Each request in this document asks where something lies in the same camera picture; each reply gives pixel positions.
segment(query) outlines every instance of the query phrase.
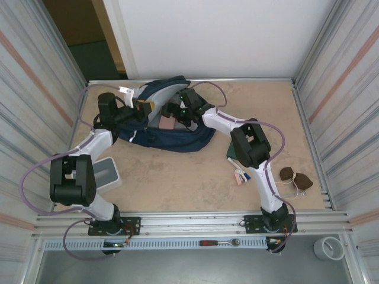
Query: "white string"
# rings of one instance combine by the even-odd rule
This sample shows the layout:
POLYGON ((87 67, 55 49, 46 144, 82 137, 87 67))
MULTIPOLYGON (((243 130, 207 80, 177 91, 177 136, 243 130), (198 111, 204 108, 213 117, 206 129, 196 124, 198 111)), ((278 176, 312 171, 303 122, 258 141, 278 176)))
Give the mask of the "white string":
POLYGON ((294 198, 285 198, 287 200, 294 200, 298 197, 299 189, 295 183, 295 178, 296 178, 296 172, 294 172, 294 174, 293 174, 293 176, 289 182, 275 182, 275 183, 280 183, 281 185, 289 185, 290 183, 294 183, 294 185, 296 186, 296 190, 297 190, 296 196, 294 198))

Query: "orange stripe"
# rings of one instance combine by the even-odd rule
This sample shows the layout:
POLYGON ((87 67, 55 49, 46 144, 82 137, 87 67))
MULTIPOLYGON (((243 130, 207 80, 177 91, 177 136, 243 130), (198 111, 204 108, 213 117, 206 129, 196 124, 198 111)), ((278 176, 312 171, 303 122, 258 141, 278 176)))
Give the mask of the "orange stripe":
POLYGON ((39 90, 45 94, 47 99, 52 103, 52 105, 56 108, 59 114, 65 119, 65 121, 73 126, 72 119, 68 116, 65 110, 58 104, 58 102, 54 99, 54 97, 50 94, 49 90, 43 85, 42 81, 38 76, 34 73, 33 70, 29 67, 29 65, 25 62, 25 60, 21 57, 21 55, 16 51, 11 42, 7 39, 5 34, 0 30, 0 42, 5 47, 5 49, 10 53, 10 55, 16 60, 16 62, 21 66, 21 68, 25 71, 26 75, 34 82, 34 84, 39 88, 39 90))
POLYGON ((34 231, 34 224, 21 220, 19 218, 15 218, 3 213, 0 213, 0 222, 4 224, 8 224, 13 227, 18 227, 22 229, 26 229, 29 231, 34 231))
POLYGON ((329 92, 326 94, 325 98, 321 101, 319 106, 316 108, 314 113, 309 117, 309 122, 312 123, 314 121, 314 118, 316 115, 321 111, 321 109, 326 105, 328 100, 335 94, 335 92, 338 90, 338 88, 341 86, 343 81, 346 79, 346 77, 350 74, 351 70, 357 66, 357 64, 362 60, 362 58, 366 55, 366 53, 370 50, 370 48, 374 45, 374 43, 379 38, 379 26, 375 29, 375 31, 370 35, 368 40, 364 43, 364 45, 361 47, 359 52, 356 54, 356 56, 353 58, 349 66, 346 68, 346 70, 343 72, 341 77, 335 82, 335 84, 332 86, 332 88, 329 90, 329 92))
POLYGON ((379 220, 379 209, 367 212, 350 219, 350 224, 354 226, 364 225, 368 222, 379 220))

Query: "corrugated metal wall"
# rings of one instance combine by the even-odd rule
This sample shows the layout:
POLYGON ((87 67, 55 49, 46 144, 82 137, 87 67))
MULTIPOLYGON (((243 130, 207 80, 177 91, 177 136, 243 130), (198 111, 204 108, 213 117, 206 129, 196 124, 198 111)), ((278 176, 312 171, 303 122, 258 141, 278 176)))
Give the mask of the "corrugated metal wall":
POLYGON ((300 99, 337 209, 346 210, 372 283, 379 283, 379 1, 350 1, 300 99))
MULTIPOLYGON (((21 175, 68 149, 84 81, 36 1, 0 2, 0 283, 23 269, 36 214, 18 193, 21 175)), ((27 198, 51 208, 49 166, 25 183, 27 198)))

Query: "ratchet wrench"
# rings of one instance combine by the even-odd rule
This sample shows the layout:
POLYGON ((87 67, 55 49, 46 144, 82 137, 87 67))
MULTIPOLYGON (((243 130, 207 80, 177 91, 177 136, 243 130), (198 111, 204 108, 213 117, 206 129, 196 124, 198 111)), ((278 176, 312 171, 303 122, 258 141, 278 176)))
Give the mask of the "ratchet wrench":
POLYGON ((232 247, 238 247, 241 244, 241 241, 238 238, 233 238, 229 241, 213 241, 213 240, 199 241, 199 246, 201 247, 218 246, 219 244, 228 244, 232 247))

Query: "marble-pattern surface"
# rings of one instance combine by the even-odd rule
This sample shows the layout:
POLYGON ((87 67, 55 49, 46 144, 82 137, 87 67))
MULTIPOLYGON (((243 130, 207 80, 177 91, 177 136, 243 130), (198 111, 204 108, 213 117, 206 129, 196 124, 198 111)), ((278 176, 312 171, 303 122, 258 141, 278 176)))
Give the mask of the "marble-pattern surface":
MULTIPOLYGON (((239 118, 255 117, 279 127, 287 143, 284 151, 272 162, 274 178, 291 166, 306 174, 314 185, 304 196, 293 200, 297 209, 324 209, 320 185, 307 141, 288 82, 218 82, 228 97, 226 113, 239 118)), ((222 104, 220 91, 211 85, 196 87, 197 92, 212 104, 222 104)), ((92 122, 98 113, 97 96, 112 90, 99 87, 89 91, 83 111, 85 121, 92 122)), ((281 138, 264 127, 271 143, 271 154, 280 147, 281 138)), ((89 131, 80 125, 76 143, 89 131)), ((121 211, 222 211, 259 209, 260 201, 253 180, 238 186, 234 167, 226 160, 230 138, 215 133, 210 143, 196 153, 174 153, 145 148, 124 140, 117 142, 102 156, 112 156, 123 184, 103 194, 121 211)), ((278 185, 281 194, 296 192, 293 185, 278 185)))

